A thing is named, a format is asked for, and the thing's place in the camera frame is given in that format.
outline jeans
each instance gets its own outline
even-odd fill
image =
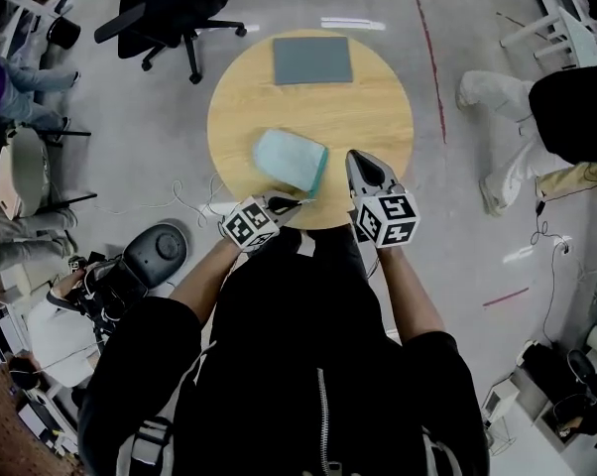
[[[0,272],[26,261],[65,257],[59,241],[14,242],[15,238],[36,238],[37,231],[68,229],[76,225],[71,210],[52,211],[41,215],[9,220],[0,214]]]
[[[549,152],[540,138],[537,121],[530,108],[529,95],[533,85],[532,81],[521,81],[496,72],[469,70],[459,86],[459,95],[466,104],[481,103],[518,123],[524,136],[525,142],[519,151],[484,180],[501,206],[515,202],[523,181],[571,166]]]
[[[62,129],[62,117],[53,109],[34,102],[29,92],[67,90],[73,85],[76,72],[18,67],[5,59],[2,59],[2,64],[6,82],[0,100],[0,115],[39,130]]]
[[[307,236],[315,243],[313,259],[320,261],[326,268],[347,269],[367,280],[367,271],[351,225],[307,231]],[[277,237],[266,242],[263,247],[253,252],[251,257],[295,254],[299,247],[300,231],[291,227],[282,227]]]

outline white pants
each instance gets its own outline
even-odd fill
[[[517,199],[522,181],[571,166],[558,155],[550,153],[538,134],[537,122],[528,99],[533,85],[532,81],[520,81],[485,70],[469,70],[459,85],[463,102],[468,105],[482,103],[518,123],[526,141],[509,161],[484,180],[490,193],[499,202],[499,207],[508,206]]]
[[[0,272],[26,261],[65,257],[66,250],[59,241],[30,240],[15,242],[15,238],[36,238],[37,231],[68,229],[75,225],[69,210],[51,211],[40,215],[8,220],[0,213]]]

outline wooden tabletop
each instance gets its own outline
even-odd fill
[[[238,199],[275,188],[299,194],[259,172],[253,145],[267,129],[283,129],[329,149],[317,201],[288,224],[325,229],[349,222],[345,157],[350,149],[372,154],[401,178],[411,158],[414,122],[407,95],[391,68],[349,39],[353,82],[275,86],[272,42],[281,37],[340,37],[325,30],[294,30],[252,46],[225,71],[210,102],[208,146],[228,189]]]

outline white cable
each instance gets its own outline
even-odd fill
[[[82,351],[86,351],[87,349],[89,349],[90,347],[93,347],[94,345],[98,345],[100,341],[97,342],[93,342],[92,344],[89,344],[85,347],[83,347],[82,349],[78,349],[76,351],[73,351],[72,353],[67,354],[66,356],[60,358],[59,360],[55,361],[54,363],[50,363],[50,365],[46,365],[45,367],[43,367],[40,370],[37,370],[35,372],[27,372],[25,370],[10,370],[11,374],[30,374],[30,375],[34,375],[34,374],[41,374],[42,372],[45,372],[46,370],[48,370],[50,367],[54,367],[55,365],[57,365],[58,363],[60,363],[61,361],[66,360],[67,358],[70,358],[71,356],[73,356],[74,354],[78,354],[79,352]]]
[[[214,215],[219,215],[219,213],[216,213],[210,207],[213,197],[217,194],[217,192],[219,192],[219,190],[221,190],[224,187],[224,183],[222,183],[218,188],[213,189],[213,182],[215,180],[215,177],[217,177],[218,175],[219,175],[219,173],[215,173],[212,177],[210,177],[210,182],[208,184],[208,200],[205,202],[205,204],[203,205],[203,207],[201,209],[191,206],[190,204],[183,201],[181,199],[181,197],[179,197],[181,195],[181,192],[183,191],[183,184],[179,178],[176,178],[171,185],[172,190],[173,190],[173,198],[169,202],[166,202],[164,204],[139,204],[137,206],[132,206],[131,208],[128,208],[128,209],[122,210],[122,211],[112,210],[109,208],[105,208],[104,206],[98,206],[97,204],[94,204],[93,207],[97,210],[104,211],[105,213],[109,213],[110,215],[123,215],[125,213],[129,213],[130,211],[134,211],[134,210],[137,210],[140,208],[166,208],[167,206],[171,206],[172,204],[177,202],[177,203],[181,204],[182,206],[185,206],[189,210],[194,211],[197,214],[197,227],[200,227],[200,228],[205,227],[206,224],[208,223],[208,218],[204,214],[204,211],[206,209]],[[57,187],[53,183],[52,183],[52,185],[58,193]]]

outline concrete floor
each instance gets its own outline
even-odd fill
[[[531,52],[541,44],[538,38],[508,51],[499,47],[501,37],[517,30],[512,20],[528,23],[541,16],[537,0],[230,0],[218,19],[238,19],[257,25],[259,31],[244,39],[228,31],[204,33],[196,43],[204,74],[198,86],[187,80],[183,47],[163,52],[153,70],[144,73],[141,57],[117,58],[115,40],[94,43],[94,30],[117,15],[118,2],[75,0],[69,14],[82,33],[63,63],[78,67],[83,77],[65,102],[74,128],[89,129],[93,136],[65,141],[57,162],[61,190],[95,191],[98,205],[124,211],[168,202],[172,183],[179,179],[186,202],[204,203],[215,173],[206,144],[206,113],[226,67],[264,37],[295,28],[319,28],[323,16],[381,22],[384,31],[345,33],[387,61],[411,101],[416,140],[404,184],[416,196],[421,226],[406,252],[457,339],[480,401],[493,383],[512,371],[525,340],[542,338],[552,286],[552,241],[541,239],[530,248],[536,228],[534,188],[526,185],[500,219],[484,214],[477,188],[478,179],[521,143],[517,127],[479,108],[460,113],[453,97],[467,69],[539,79],[560,67],[559,59],[549,64],[534,61]],[[420,9],[437,67],[445,136]],[[223,189],[215,200],[232,197]],[[74,235],[85,254],[90,250],[113,253],[160,220],[184,222],[193,235],[192,253],[176,281],[219,238],[214,223],[198,228],[196,214],[178,204],[121,215],[91,204],[78,210],[80,223]],[[575,255],[593,268],[597,191],[553,202],[543,215],[550,232],[569,236]],[[375,251],[371,247],[362,251],[369,266]],[[572,257],[557,259],[555,267],[556,294],[547,325],[550,338],[556,336],[570,309],[578,269]],[[377,273],[371,283],[381,299],[385,325],[391,329],[394,323],[382,274]]]

